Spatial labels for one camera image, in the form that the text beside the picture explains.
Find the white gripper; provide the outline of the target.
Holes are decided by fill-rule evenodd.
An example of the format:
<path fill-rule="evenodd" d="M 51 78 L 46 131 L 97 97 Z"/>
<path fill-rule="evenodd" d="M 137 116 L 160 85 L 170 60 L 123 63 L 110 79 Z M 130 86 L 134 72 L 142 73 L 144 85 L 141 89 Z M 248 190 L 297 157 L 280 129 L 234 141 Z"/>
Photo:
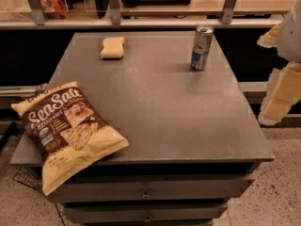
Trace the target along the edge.
<path fill-rule="evenodd" d="M 274 25 L 259 37 L 264 48 L 277 47 L 277 54 L 289 61 L 283 69 L 273 69 L 261 104 L 258 121 L 272 126 L 281 122 L 292 106 L 301 100 L 301 0 L 285 15 L 281 24 Z"/>

